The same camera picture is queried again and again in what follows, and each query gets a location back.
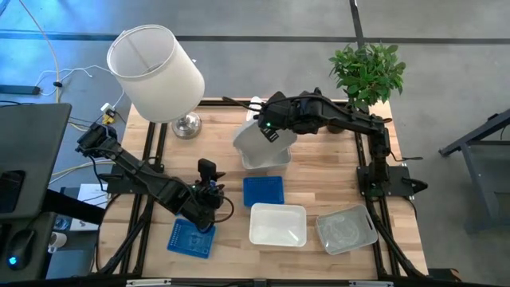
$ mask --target cup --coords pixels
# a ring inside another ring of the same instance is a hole
[[[49,237],[48,252],[54,253],[67,242],[67,235],[60,232],[52,232]]]

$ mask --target lamp base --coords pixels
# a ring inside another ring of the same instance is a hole
[[[202,129],[202,121],[200,117],[194,113],[190,112],[182,119],[178,119],[172,123],[172,130],[174,134],[183,140],[193,139],[200,133]]]

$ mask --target gray metal stand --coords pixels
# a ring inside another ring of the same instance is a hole
[[[467,222],[475,233],[498,226],[510,226],[510,141],[483,140],[510,124],[510,109],[494,115],[480,127],[439,150],[443,156],[462,151],[473,185],[484,203],[487,216]]]

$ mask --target white lamp shade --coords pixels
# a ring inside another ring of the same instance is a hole
[[[108,67],[139,114],[168,123],[193,111],[204,78],[167,28],[145,25],[124,31],[110,46]]]

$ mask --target computer mouse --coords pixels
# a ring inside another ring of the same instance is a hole
[[[24,269],[32,257],[35,230],[19,230],[7,244],[7,266],[12,270]]]

